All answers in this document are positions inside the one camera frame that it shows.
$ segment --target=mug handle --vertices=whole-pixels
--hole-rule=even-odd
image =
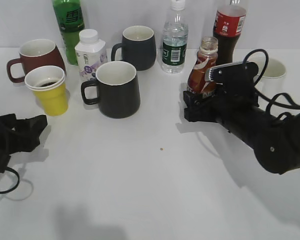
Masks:
[[[8,61],[8,63],[6,64],[6,72],[8,73],[8,77],[10,79],[11,82],[17,84],[17,83],[22,83],[25,80],[25,77],[19,77],[19,78],[14,78],[11,74],[11,66],[14,64],[21,64],[21,58],[16,58],[16,59],[12,59],[10,61]]]
[[[123,43],[118,43],[113,46],[112,51],[111,51],[111,61],[115,60],[116,52],[119,48],[122,48],[124,46]]]
[[[82,96],[82,100],[85,104],[94,105],[94,104],[98,104],[100,102],[98,85],[99,85],[99,81],[97,79],[85,81],[81,84],[81,96]],[[93,86],[95,86],[97,89],[98,97],[88,99],[88,98],[86,98],[85,89],[88,87],[93,87]]]

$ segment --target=yellow paper cup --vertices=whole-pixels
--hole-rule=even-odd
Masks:
[[[58,66],[41,66],[30,71],[24,78],[49,116],[64,114],[68,109],[65,71]]]

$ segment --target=bottle label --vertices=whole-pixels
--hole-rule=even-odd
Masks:
[[[61,32],[73,33],[85,28],[80,4],[60,3],[54,6],[54,12]]]
[[[217,11],[213,31],[218,35],[230,38],[239,36],[244,26],[245,19],[246,15],[227,16]]]
[[[82,81],[94,79],[93,75],[95,75],[98,67],[108,62],[105,47],[95,53],[76,50],[76,58],[78,60],[79,75]]]
[[[211,96],[215,89],[215,82],[206,82],[205,74],[208,68],[216,65],[216,57],[198,56],[187,82],[187,90],[194,94],[202,94],[203,98]]]
[[[179,66],[185,62],[187,44],[170,46],[163,43],[162,61],[170,66]]]

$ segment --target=barcode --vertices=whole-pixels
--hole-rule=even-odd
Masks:
[[[181,50],[172,50],[171,51],[171,62],[176,63],[180,61]]]
[[[246,16],[242,16],[242,17],[239,18],[238,27],[236,29],[237,33],[241,32],[242,27],[244,26],[245,18],[246,18]]]

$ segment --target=green plastic bottle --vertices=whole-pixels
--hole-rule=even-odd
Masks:
[[[65,45],[68,62],[78,65],[75,46],[79,32],[85,28],[80,0],[52,0],[54,13]]]

